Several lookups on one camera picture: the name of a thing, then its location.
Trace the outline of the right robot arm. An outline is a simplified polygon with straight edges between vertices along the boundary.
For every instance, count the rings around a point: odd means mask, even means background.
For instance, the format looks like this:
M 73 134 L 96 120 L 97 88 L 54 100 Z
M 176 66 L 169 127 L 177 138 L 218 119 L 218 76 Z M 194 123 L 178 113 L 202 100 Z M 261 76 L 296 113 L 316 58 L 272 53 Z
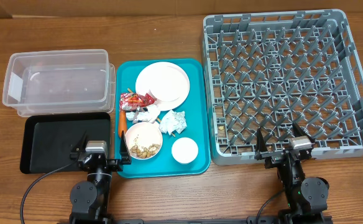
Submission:
M 276 223 L 332 223 L 323 211 L 328 208 L 329 183 L 322 177 L 306 177 L 302 161 L 311 159 L 315 140 L 296 123 L 292 124 L 294 137 L 281 151 L 268 151 L 260 128 L 256 131 L 255 159 L 263 160 L 266 169 L 276 168 L 283 189 L 268 199 L 257 212 L 260 222 L 262 211 L 269 202 L 285 194 L 288 208 L 278 212 Z

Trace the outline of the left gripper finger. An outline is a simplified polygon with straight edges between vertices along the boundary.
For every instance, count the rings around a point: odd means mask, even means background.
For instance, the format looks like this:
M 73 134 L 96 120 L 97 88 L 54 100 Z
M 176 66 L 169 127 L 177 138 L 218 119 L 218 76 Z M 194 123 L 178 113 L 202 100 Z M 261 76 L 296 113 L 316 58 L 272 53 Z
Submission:
M 119 153 L 121 156 L 122 163 L 131 163 L 131 156 L 130 156 L 129 150 L 127 148 L 124 131 L 121 132 L 121 143 L 120 143 Z
M 86 131 L 83 133 L 80 140 L 73 146 L 71 153 L 77 153 L 85 150 L 86 144 L 88 142 L 88 135 Z

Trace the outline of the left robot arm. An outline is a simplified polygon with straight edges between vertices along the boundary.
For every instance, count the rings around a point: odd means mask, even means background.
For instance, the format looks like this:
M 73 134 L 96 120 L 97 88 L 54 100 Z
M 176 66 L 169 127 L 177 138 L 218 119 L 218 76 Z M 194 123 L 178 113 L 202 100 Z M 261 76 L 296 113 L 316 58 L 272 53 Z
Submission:
M 124 133 L 121 134 L 120 154 L 119 159 L 110 159 L 107 142 L 90 141 L 87 134 L 73 146 L 70 159 L 88 175 L 86 181 L 71 189 L 70 223 L 116 223 L 108 213 L 108 202 L 113 172 L 120 172 L 124 165 L 131 164 Z

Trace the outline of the white green tissue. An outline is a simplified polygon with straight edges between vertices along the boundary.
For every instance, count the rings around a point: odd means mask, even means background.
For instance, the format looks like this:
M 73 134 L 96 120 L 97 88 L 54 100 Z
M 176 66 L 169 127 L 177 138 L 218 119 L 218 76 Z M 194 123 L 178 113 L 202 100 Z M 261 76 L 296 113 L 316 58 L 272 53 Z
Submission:
M 162 133 L 171 135 L 174 131 L 178 134 L 184 131 L 187 127 L 185 112 L 175 112 L 170 110 L 159 124 L 159 130 Z

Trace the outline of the white napkin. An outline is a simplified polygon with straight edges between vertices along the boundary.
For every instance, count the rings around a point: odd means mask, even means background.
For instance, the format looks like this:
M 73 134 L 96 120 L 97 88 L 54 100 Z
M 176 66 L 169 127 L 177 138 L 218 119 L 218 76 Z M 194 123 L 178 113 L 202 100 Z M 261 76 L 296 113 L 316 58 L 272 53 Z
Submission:
M 149 122 L 154 123 L 160 114 L 160 110 L 157 105 L 149 105 L 145 108 L 141 108 L 139 111 L 127 112 L 126 119 L 133 123 Z

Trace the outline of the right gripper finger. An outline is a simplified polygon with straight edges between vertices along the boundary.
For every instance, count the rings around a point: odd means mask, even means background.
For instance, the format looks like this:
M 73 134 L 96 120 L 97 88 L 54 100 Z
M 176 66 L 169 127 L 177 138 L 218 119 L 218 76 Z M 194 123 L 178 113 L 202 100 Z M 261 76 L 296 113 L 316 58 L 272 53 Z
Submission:
M 255 152 L 256 153 L 262 153 L 262 152 L 267 152 L 267 145 L 266 142 L 264 141 L 264 137 L 262 135 L 262 129 L 258 128 L 256 131 L 256 148 L 255 148 Z
M 292 131 L 295 137 L 308 136 L 296 122 L 292 123 Z

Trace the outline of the red snack wrapper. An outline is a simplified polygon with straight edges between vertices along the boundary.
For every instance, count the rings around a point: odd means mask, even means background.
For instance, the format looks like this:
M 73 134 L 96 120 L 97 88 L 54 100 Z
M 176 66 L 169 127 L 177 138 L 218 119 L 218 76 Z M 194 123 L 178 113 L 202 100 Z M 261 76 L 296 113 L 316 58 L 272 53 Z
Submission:
M 144 108 L 154 104 L 155 98 L 148 93 L 139 95 L 137 93 L 121 93 L 119 100 L 119 109 L 123 111 L 133 111 L 137 108 Z

